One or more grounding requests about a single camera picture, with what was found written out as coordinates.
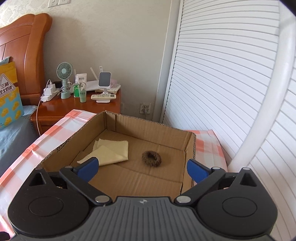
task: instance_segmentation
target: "yellow package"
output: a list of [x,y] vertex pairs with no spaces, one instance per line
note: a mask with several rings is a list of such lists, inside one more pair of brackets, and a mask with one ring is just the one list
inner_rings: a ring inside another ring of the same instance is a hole
[[0,129],[8,126],[23,114],[17,83],[15,63],[0,65]]

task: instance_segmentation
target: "white tube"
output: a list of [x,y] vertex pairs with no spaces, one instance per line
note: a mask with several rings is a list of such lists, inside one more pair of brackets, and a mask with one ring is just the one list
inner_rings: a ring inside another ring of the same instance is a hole
[[281,2],[279,7],[279,46],[274,72],[264,102],[249,135],[228,166],[230,172],[238,172],[252,161],[274,124],[289,85],[296,46],[296,20],[295,16]]
[[77,74],[77,83],[80,84],[81,82],[86,83],[87,74]]

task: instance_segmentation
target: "yellow cloth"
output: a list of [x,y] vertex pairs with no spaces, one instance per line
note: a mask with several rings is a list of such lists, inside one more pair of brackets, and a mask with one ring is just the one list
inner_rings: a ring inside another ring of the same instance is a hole
[[99,139],[95,141],[93,151],[77,163],[84,163],[91,157],[96,157],[100,166],[126,161],[128,160],[128,141]]

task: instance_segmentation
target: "wall socket with plug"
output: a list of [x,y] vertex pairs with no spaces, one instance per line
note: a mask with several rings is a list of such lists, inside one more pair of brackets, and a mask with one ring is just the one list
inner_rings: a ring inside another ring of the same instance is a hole
[[145,114],[144,109],[147,109],[146,114],[150,114],[151,103],[141,103],[140,104],[140,114]]
[[68,4],[70,3],[70,0],[49,0],[48,1],[48,7],[55,7],[58,5]]

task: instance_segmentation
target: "air conditioner remote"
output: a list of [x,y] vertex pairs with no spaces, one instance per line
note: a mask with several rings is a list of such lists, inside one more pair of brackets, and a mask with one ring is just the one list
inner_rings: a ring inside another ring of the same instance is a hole
[[114,94],[100,94],[100,95],[92,95],[92,100],[113,100],[116,99],[116,95]]

